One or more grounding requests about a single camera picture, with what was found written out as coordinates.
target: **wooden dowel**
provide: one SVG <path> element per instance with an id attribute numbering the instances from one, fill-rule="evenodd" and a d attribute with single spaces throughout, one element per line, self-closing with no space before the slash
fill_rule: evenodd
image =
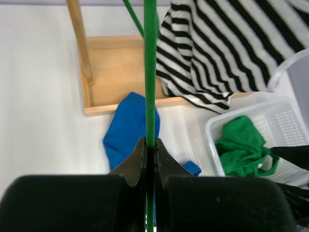
<path id="1" fill-rule="evenodd" d="M 91 86 L 94 84 L 94 78 L 91 70 L 81 6 L 79 0 L 67 0 L 67 5 L 75 32 L 80 59 L 82 61 L 82 67 L 85 72 L 88 85 Z"/>

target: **blue fabric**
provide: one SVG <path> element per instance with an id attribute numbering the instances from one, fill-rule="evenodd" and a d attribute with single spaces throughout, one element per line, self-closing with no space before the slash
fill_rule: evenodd
<path id="1" fill-rule="evenodd" d="M 159 136 L 160 117 L 155 110 L 155 137 Z M 138 140 L 146 137 L 145 98 L 131 92 L 118 105 L 112 123 L 103 139 L 111 171 L 134 150 Z"/>
<path id="2" fill-rule="evenodd" d="M 183 164 L 183 168 L 185 168 L 189 173 L 195 176 L 200 175 L 202 172 L 202 170 L 192 161 L 188 161 L 187 163 Z"/>

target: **black and white striped fabric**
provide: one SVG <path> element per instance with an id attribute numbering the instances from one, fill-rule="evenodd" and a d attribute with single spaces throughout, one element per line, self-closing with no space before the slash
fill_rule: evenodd
<path id="1" fill-rule="evenodd" d="M 234 92 L 272 92 L 276 69 L 309 47 L 304 1 L 174 0 L 157 42 L 164 93 L 223 113 Z"/>

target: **wooden tray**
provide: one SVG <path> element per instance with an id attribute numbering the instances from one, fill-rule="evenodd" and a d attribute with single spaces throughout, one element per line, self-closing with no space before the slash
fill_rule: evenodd
<path id="1" fill-rule="evenodd" d="M 94 85 L 88 85 L 81 66 L 86 115 L 113 113 L 119 102 L 132 91 L 145 96 L 141 36 L 87 37 L 87 46 Z M 165 96 L 159 78 L 156 80 L 155 99 L 157 107 L 188 103 L 182 97 Z"/>

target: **white basket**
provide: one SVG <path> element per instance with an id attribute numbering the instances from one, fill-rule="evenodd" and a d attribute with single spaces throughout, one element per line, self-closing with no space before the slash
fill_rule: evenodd
<path id="1" fill-rule="evenodd" d="M 266 147 L 301 146 L 309 144 L 309 133 L 301 114 L 291 100 L 286 98 L 267 101 L 213 117 L 206 124 L 206 149 L 212 157 L 216 172 L 225 176 L 215 141 L 222 137 L 222 127 L 232 119 L 246 115 L 266 140 Z M 280 159 L 273 175 L 266 178 L 278 183 L 300 186 L 309 181 L 309 172 Z"/>

